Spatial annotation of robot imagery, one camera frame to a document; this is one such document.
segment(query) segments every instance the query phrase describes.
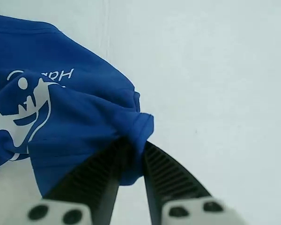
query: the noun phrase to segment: ridged rubber pad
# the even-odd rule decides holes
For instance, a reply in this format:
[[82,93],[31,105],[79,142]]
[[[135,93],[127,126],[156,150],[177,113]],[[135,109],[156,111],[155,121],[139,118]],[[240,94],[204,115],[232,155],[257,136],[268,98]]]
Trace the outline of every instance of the ridged rubber pad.
[[211,196],[180,163],[149,142],[143,169],[152,225],[161,224],[162,207],[167,201]]
[[67,174],[44,199],[86,204],[93,224],[108,225],[121,174],[133,163],[133,153],[125,138],[116,140]]

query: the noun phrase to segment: white graphic print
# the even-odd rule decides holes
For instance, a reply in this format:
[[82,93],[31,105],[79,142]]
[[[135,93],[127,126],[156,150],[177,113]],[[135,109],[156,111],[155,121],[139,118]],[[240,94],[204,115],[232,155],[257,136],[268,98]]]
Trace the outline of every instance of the white graphic print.
[[[9,80],[14,73],[23,73],[23,71],[16,70],[10,73],[7,77],[7,80]],[[2,115],[0,113],[0,130],[6,130],[9,132],[15,147],[21,146],[26,138],[29,138],[28,141],[31,141],[35,133],[48,121],[51,114],[49,86],[52,84],[59,85],[58,83],[54,82],[44,82],[42,78],[39,78],[38,84],[33,90],[36,104],[33,103],[32,96],[28,95],[26,101],[18,105],[18,114]],[[20,89],[25,90],[28,88],[28,85],[28,81],[25,77],[21,77],[18,80],[18,87]],[[45,103],[48,103],[48,113],[46,119],[36,128],[34,128],[30,137],[27,137],[27,135],[31,131],[31,128],[36,123],[39,117],[39,110],[42,108],[42,106],[45,105]],[[28,117],[32,117],[33,120],[29,121],[28,124],[20,123],[21,125],[19,125],[19,121],[24,121]],[[16,153],[15,157],[13,157],[11,160],[15,160],[18,155],[19,154]]]

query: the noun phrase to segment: blue fabric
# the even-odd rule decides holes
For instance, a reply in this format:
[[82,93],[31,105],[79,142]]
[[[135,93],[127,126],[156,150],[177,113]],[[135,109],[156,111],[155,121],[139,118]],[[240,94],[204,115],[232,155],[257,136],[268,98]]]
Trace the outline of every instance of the blue fabric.
[[141,154],[153,116],[140,113],[139,93],[118,70],[56,27],[0,16],[0,165],[31,158],[44,195],[86,158],[120,136]]

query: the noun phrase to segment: white surface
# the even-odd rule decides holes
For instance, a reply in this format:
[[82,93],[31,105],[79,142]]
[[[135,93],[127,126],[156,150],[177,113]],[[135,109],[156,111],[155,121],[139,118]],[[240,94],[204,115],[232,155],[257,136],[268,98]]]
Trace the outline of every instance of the white surface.
[[[0,14],[53,23],[108,60],[155,116],[153,143],[250,224],[281,225],[281,0],[0,0]],[[1,167],[0,222],[29,197],[29,161]],[[150,224],[142,179],[111,224]]]

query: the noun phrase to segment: t-shirt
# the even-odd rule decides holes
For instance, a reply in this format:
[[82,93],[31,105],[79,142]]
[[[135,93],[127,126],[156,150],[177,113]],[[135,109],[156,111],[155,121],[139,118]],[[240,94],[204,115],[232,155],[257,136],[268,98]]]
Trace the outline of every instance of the t-shirt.
[[31,158],[42,195],[92,154],[126,136],[136,150],[121,184],[141,175],[153,116],[109,63],[55,26],[0,16],[0,165]]

